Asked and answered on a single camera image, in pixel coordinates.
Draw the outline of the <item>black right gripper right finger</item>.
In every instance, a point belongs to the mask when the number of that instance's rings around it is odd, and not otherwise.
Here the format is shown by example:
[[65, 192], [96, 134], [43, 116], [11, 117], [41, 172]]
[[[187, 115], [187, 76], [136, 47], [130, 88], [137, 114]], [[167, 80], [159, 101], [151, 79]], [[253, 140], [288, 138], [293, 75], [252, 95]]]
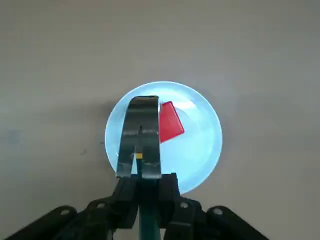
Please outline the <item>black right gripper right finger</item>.
[[165, 240], [266, 240], [267, 237], [231, 209], [217, 205], [207, 211], [182, 197], [175, 173], [158, 182], [158, 224]]

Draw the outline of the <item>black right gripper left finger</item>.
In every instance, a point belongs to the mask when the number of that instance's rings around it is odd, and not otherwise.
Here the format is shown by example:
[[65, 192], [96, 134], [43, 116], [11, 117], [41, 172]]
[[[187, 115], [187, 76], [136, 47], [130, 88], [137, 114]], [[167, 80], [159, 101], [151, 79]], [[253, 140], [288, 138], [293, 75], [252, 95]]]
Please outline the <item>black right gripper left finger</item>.
[[138, 178], [120, 178], [111, 196], [77, 211], [59, 206], [8, 237], [10, 240], [111, 240], [117, 229], [133, 227], [138, 213]]

